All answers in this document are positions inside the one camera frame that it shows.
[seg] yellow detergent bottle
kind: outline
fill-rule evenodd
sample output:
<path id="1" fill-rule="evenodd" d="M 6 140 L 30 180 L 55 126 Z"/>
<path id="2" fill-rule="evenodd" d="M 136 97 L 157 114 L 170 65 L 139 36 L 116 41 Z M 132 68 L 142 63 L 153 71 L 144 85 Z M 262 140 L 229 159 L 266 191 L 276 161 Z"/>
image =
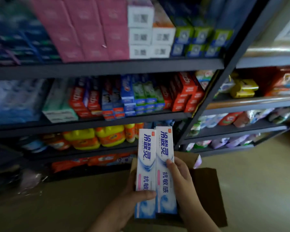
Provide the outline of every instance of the yellow detergent bottle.
<path id="1" fill-rule="evenodd" d="M 126 139 L 123 125 L 96 128 L 96 134 L 104 147 L 116 146 Z"/>
<path id="2" fill-rule="evenodd" d="M 78 150 L 93 150 L 100 147 L 94 129 L 63 132 L 63 137 Z"/>
<path id="3" fill-rule="evenodd" d="M 127 142 L 134 142 L 135 140 L 135 124 L 124 125 Z"/>

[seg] sensodyne toothpaste box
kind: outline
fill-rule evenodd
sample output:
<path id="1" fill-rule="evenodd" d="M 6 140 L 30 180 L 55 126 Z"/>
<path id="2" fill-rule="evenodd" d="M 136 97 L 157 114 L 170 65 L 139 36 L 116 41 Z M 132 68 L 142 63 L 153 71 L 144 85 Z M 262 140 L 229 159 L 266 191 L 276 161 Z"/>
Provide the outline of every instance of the sensodyne toothpaste box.
<path id="1" fill-rule="evenodd" d="M 174 162 L 172 127 L 156 127 L 156 212 L 177 214 L 173 178 L 166 160 Z"/>
<path id="2" fill-rule="evenodd" d="M 136 173 L 136 191 L 156 190 L 156 131 L 139 130 L 138 166 Z M 135 206 L 135 218 L 155 218 L 156 199 L 138 202 Z"/>

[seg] floor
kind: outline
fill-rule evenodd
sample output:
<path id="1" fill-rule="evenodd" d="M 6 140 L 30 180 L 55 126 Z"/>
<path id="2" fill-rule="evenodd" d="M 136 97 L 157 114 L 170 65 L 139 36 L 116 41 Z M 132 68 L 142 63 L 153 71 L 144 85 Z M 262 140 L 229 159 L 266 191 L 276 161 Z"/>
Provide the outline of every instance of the floor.
<path id="1" fill-rule="evenodd" d="M 247 151 L 205 157 L 202 167 L 217 169 L 229 225 L 223 232 L 290 231 L 290 133 Z M 5 201 L 0 232 L 83 232 L 127 176 L 123 171 L 47 183 L 42 195 Z M 133 224 L 124 231 L 186 230 Z"/>

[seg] pink box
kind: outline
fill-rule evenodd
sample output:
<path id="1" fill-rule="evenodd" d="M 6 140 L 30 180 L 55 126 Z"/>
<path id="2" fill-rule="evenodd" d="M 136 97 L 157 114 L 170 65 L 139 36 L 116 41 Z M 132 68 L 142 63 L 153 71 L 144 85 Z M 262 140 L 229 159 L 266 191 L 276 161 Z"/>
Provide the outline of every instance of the pink box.
<path id="1" fill-rule="evenodd" d="M 105 45 L 102 26 L 76 26 L 76 32 L 82 46 L 88 44 Z"/>
<path id="2" fill-rule="evenodd" d="M 31 0 L 31 4 L 44 26 L 72 25 L 63 0 Z"/>
<path id="3" fill-rule="evenodd" d="M 55 46 L 80 45 L 74 27 L 46 27 L 46 30 Z"/>
<path id="4" fill-rule="evenodd" d="M 104 26 L 106 44 L 127 44 L 129 42 L 128 26 Z"/>
<path id="5" fill-rule="evenodd" d="M 129 56 L 129 45 L 125 44 L 108 44 L 107 46 L 108 56 L 111 61 L 113 60 L 128 60 Z"/>
<path id="6" fill-rule="evenodd" d="M 74 26 L 101 25 L 96 0 L 64 0 Z"/>
<path id="7" fill-rule="evenodd" d="M 57 47 L 59 55 L 63 62 L 84 62 L 84 54 L 81 47 L 76 45 Z"/>
<path id="8" fill-rule="evenodd" d="M 128 25 L 126 0 L 97 0 L 103 26 Z"/>
<path id="9" fill-rule="evenodd" d="M 107 48 L 101 45 L 83 45 L 85 61 L 109 61 Z"/>

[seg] purple package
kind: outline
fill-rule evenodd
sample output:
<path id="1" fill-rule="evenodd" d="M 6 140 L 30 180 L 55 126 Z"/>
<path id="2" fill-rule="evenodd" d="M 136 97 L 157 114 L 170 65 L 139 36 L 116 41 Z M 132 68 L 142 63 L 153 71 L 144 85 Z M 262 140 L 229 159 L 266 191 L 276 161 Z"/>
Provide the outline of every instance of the purple package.
<path id="1" fill-rule="evenodd" d="M 230 138 L 221 138 L 212 140 L 211 147 L 214 149 L 220 148 L 224 146 Z"/>
<path id="2" fill-rule="evenodd" d="M 241 137 L 230 138 L 229 143 L 226 144 L 226 146 L 227 146 L 228 148 L 236 147 L 236 146 L 239 145 L 242 141 L 244 141 L 248 136 L 249 136 L 249 134 L 244 135 L 244 136 L 241 136 Z"/>

